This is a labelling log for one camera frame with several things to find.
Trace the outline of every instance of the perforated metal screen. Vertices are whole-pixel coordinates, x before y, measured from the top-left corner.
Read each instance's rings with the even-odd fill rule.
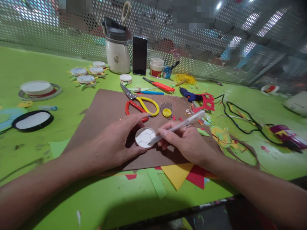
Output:
[[[173,29],[170,0],[130,2],[125,26],[130,37],[148,39],[148,66],[152,57],[163,59],[168,66],[179,59],[176,72],[198,78],[257,86],[304,81],[306,8],[300,1],[215,0],[212,30]],[[106,62],[101,21],[108,16],[121,22],[123,5],[121,1],[94,0],[91,13],[60,13],[58,0],[2,0],[0,40],[40,52]],[[225,48],[231,41],[246,45],[245,63],[225,60]],[[132,60],[132,39],[128,46]],[[281,88],[293,91],[293,87]]]

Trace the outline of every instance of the purple object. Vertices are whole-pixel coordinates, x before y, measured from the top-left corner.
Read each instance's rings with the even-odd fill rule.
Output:
[[[287,126],[285,125],[276,125],[270,127],[270,130],[283,142],[292,142],[296,145],[300,150],[307,149],[307,140],[293,133]]]

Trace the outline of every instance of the black phone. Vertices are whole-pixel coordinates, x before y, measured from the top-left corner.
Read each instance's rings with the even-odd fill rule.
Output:
[[[143,37],[133,37],[132,72],[137,75],[146,75],[148,40]]]

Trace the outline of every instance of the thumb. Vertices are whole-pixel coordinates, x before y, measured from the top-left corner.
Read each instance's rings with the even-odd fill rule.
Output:
[[[179,148],[183,143],[183,139],[181,137],[167,129],[159,129],[159,133],[168,143],[177,148]]]
[[[138,155],[140,155],[142,153],[147,152],[147,150],[148,149],[140,147],[140,146],[129,148],[128,149],[128,153],[127,153],[128,160],[132,159],[132,158],[134,158],[134,157],[136,157],[136,156],[138,156]]]

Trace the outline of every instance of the green table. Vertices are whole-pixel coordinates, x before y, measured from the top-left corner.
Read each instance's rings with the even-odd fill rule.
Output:
[[[37,110],[39,105],[57,106],[58,111],[51,112],[55,117],[52,124],[32,133],[20,133],[13,129],[0,135],[0,178],[36,159],[43,158],[44,162],[52,160],[48,142],[63,141],[73,135],[84,116],[83,111],[89,107],[99,88],[122,91],[119,76],[113,73],[109,73],[105,79],[98,79],[95,88],[81,91],[77,83],[71,82],[67,71],[77,66],[88,68],[92,62],[87,60],[4,47],[0,47],[0,53],[2,57],[0,103],[3,108],[14,107],[21,102],[17,93],[20,90],[19,86],[27,81],[45,80],[60,85],[63,90],[56,98],[34,102],[28,108],[29,111],[33,111]],[[133,83],[129,86],[151,87],[151,84],[142,80],[140,76],[133,76]],[[259,90],[245,86],[230,84],[218,86],[208,82],[199,82],[198,89],[192,85],[187,89],[193,93],[206,91],[215,97],[226,94],[229,101],[250,112],[259,122],[284,124],[298,135],[307,137],[307,125],[300,116],[282,106],[285,100],[282,97],[266,96]],[[175,95],[180,96],[179,90],[176,90]],[[270,173],[286,180],[307,175],[306,153],[299,154],[273,146],[266,143],[257,132],[245,135],[228,118],[216,117],[221,114],[224,114],[222,105],[216,104],[216,111],[212,113],[213,124],[222,128],[228,127],[231,134],[252,145],[257,151],[260,163]],[[240,120],[238,123],[246,130],[253,127]],[[262,150],[261,146],[266,146],[270,153]],[[240,157],[251,164],[255,162],[249,153]],[[35,164],[20,169],[4,180],[0,186],[34,167]],[[204,190],[185,181],[180,190],[176,191],[167,177],[161,173],[158,176],[167,191],[167,196],[159,200],[146,170],[139,170],[137,174],[137,178],[133,180],[127,180],[124,175],[114,175],[108,178],[93,177],[75,183],[38,211],[26,223],[26,229],[96,229],[99,225],[102,225],[103,229],[108,229],[238,193],[227,183],[212,180],[206,184]],[[81,212],[81,228],[78,226],[77,210]]]

